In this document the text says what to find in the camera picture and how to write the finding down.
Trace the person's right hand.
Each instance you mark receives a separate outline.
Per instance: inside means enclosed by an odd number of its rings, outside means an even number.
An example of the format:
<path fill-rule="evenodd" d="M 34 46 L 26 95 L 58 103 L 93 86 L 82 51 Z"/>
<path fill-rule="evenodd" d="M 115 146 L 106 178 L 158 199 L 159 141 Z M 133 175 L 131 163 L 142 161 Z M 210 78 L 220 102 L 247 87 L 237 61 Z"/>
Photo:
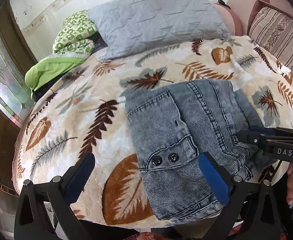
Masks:
<path fill-rule="evenodd" d="M 293 204 L 293 165 L 289 164 L 287 170 L 287 203 L 289 205 Z"/>

